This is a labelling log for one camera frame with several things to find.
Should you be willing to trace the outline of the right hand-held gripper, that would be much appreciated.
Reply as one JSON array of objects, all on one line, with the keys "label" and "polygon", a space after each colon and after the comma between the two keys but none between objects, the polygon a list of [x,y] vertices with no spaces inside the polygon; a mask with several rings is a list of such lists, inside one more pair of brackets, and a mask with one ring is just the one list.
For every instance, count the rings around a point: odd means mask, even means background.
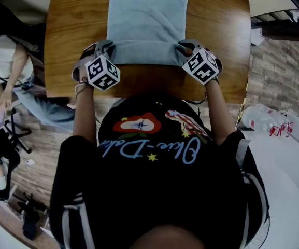
[{"label": "right hand-held gripper", "polygon": [[221,61],[196,39],[184,39],[180,45],[189,49],[199,49],[196,53],[190,54],[184,48],[175,48],[175,52],[182,62],[185,62],[182,69],[200,84],[206,85],[211,80],[218,80],[218,75],[222,72]]}]

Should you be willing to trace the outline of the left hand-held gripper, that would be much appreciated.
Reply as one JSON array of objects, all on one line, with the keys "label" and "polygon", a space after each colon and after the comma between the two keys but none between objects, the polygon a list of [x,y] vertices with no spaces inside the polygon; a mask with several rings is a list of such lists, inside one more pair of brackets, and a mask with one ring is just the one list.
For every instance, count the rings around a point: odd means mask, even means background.
[{"label": "left hand-held gripper", "polygon": [[116,45],[110,40],[101,40],[89,45],[74,64],[71,77],[78,83],[84,81],[80,77],[80,68],[84,67],[87,82],[98,90],[108,90],[120,82],[120,70],[113,64]]}]

